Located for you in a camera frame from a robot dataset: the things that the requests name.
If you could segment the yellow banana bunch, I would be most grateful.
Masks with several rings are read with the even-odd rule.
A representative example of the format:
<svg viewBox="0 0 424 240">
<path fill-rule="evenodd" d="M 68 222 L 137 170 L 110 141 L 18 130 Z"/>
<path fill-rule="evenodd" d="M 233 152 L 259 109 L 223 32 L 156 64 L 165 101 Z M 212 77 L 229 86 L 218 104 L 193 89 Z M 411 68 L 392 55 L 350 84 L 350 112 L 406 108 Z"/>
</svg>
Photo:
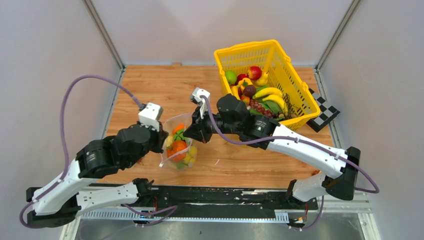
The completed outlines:
<svg viewBox="0 0 424 240">
<path fill-rule="evenodd" d="M 169 157 L 171 165 L 177 170 L 190 168 L 196 162 L 198 149 L 195 146 L 190 146 L 187 151 Z"/>
</svg>

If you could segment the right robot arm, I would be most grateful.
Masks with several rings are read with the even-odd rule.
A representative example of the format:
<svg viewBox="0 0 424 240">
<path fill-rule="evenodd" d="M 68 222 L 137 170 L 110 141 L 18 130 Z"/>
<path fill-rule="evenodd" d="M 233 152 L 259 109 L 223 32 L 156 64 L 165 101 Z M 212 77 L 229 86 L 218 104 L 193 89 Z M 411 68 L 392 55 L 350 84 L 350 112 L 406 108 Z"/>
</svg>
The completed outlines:
<svg viewBox="0 0 424 240">
<path fill-rule="evenodd" d="M 312 198 L 330 195 L 344 201 L 354 198 L 361 151 L 356 147 L 334 148 L 302 136 L 275 119 L 252 114 L 235 96 L 227 94 L 211 111 L 210 93 L 196 88 L 190 100 L 197 105 L 184 136 L 208 143 L 213 134 L 227 142 L 282 153 L 320 170 L 306 179 L 292 180 L 285 195 L 286 204 L 298 209 Z"/>
</svg>

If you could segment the small orange pumpkin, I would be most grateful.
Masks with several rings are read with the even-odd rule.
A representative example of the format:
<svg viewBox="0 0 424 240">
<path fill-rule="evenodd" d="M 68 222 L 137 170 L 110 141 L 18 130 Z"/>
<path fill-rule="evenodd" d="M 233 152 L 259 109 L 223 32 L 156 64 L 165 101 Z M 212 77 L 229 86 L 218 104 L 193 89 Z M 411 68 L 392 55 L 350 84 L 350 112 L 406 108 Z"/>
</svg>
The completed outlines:
<svg viewBox="0 0 424 240">
<path fill-rule="evenodd" d="M 173 162 L 182 162 L 186 156 L 186 152 L 181 152 L 188 147 L 184 141 L 174 141 L 172 147 L 166 148 L 166 154 L 169 160 Z"/>
</svg>

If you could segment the beige lemon fruit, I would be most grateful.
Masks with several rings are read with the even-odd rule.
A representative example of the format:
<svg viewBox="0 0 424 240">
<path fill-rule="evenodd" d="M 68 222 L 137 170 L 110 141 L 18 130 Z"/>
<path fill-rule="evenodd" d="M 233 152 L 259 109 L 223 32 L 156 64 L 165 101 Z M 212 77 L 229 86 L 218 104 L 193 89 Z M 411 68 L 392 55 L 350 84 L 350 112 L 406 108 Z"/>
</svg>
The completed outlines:
<svg viewBox="0 0 424 240">
<path fill-rule="evenodd" d="M 172 147 L 172 145 L 173 145 L 173 142 L 174 142 L 174 137 L 172 136 L 172 135 L 169 135 L 167 138 L 166 138 L 166 140 L 165 140 L 165 147 L 168 149 L 168 148 L 171 148 Z"/>
</svg>

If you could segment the small watermelon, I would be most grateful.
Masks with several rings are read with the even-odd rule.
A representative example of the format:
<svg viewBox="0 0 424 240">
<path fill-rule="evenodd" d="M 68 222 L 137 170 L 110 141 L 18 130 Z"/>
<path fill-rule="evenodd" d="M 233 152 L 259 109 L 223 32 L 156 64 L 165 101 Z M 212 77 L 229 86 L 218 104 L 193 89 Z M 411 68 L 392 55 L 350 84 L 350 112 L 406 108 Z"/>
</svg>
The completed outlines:
<svg viewBox="0 0 424 240">
<path fill-rule="evenodd" d="M 187 138 L 184 137 L 184 129 L 179 129 L 173 133 L 173 141 L 187 142 Z"/>
</svg>

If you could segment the yellow plastic basket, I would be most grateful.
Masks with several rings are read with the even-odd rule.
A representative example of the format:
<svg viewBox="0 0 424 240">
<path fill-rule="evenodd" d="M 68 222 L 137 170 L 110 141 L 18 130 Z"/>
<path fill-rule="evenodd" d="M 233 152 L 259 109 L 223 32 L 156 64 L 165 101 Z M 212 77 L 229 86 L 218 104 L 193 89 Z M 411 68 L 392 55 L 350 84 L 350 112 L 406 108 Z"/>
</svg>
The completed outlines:
<svg viewBox="0 0 424 240">
<path fill-rule="evenodd" d="M 294 118 L 281 121 L 282 125 L 297 131 L 308 120 L 320 115 L 320 107 L 310 93 L 308 85 L 301 80 L 290 57 L 278 41 L 270 39 L 240 43 L 217 49 L 214 57 L 224 95 L 232 92 L 225 71 L 233 70 L 237 74 L 243 74 L 248 72 L 249 67 L 258 66 L 268 75 L 266 84 L 288 94 L 289 102 L 294 107 Z"/>
</svg>

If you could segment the yellow bell pepper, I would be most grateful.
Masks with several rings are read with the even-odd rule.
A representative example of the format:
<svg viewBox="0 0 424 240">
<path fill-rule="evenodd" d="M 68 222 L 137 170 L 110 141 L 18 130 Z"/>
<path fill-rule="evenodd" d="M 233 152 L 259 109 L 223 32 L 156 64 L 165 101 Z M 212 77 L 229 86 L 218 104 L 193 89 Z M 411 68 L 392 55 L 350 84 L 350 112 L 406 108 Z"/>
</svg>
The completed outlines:
<svg viewBox="0 0 424 240">
<path fill-rule="evenodd" d="M 252 81 L 251 81 L 251 79 L 250 79 L 250 78 L 248 78 L 248 77 L 244 77 L 242 80 L 240 80 L 240 81 L 238 82 L 237 87 L 238 87 L 241 91 L 244 91 L 244 89 L 245 89 L 247 86 L 252 85 L 252 84 L 253 84 L 253 83 L 252 83 Z"/>
</svg>

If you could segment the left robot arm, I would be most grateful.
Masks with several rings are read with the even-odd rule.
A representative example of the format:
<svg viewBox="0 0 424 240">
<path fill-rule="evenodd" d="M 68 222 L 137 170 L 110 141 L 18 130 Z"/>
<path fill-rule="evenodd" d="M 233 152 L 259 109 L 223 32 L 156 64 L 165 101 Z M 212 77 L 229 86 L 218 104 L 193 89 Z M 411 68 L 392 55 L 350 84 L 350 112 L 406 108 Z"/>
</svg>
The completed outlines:
<svg viewBox="0 0 424 240">
<path fill-rule="evenodd" d="M 93 140 L 81 149 L 67 169 L 44 187 L 30 187 L 26 200 L 32 208 L 21 223 L 32 229 L 56 228 L 87 212 L 114 205 L 146 207 L 153 201 L 152 182 L 136 178 L 130 183 L 102 190 L 82 189 L 119 170 L 129 169 L 147 153 L 162 154 L 169 133 L 139 123 L 117 135 Z"/>
</svg>

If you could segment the orange fruit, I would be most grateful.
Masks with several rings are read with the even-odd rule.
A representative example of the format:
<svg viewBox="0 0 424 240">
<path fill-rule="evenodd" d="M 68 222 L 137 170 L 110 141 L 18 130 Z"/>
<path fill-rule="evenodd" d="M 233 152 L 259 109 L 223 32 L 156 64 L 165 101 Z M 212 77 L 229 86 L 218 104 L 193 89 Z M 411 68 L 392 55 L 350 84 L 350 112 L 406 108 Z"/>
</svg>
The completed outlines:
<svg viewBox="0 0 424 240">
<path fill-rule="evenodd" d="M 173 130 L 172 130 L 172 134 L 173 135 L 177 135 L 177 134 L 181 134 L 185 131 L 185 125 L 180 123 L 179 125 L 177 125 Z"/>
</svg>

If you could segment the clear zip top bag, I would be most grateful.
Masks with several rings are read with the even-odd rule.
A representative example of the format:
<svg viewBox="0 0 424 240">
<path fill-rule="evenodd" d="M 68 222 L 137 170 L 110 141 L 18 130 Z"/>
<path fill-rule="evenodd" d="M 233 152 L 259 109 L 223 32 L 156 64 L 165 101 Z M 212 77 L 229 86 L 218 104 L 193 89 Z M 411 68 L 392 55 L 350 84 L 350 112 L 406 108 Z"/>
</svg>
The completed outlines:
<svg viewBox="0 0 424 240">
<path fill-rule="evenodd" d="M 192 115 L 185 113 L 169 118 L 163 124 L 168 137 L 162 146 L 160 168 L 184 170 L 193 167 L 198 149 L 195 141 L 185 137 L 184 132 L 191 124 Z"/>
</svg>

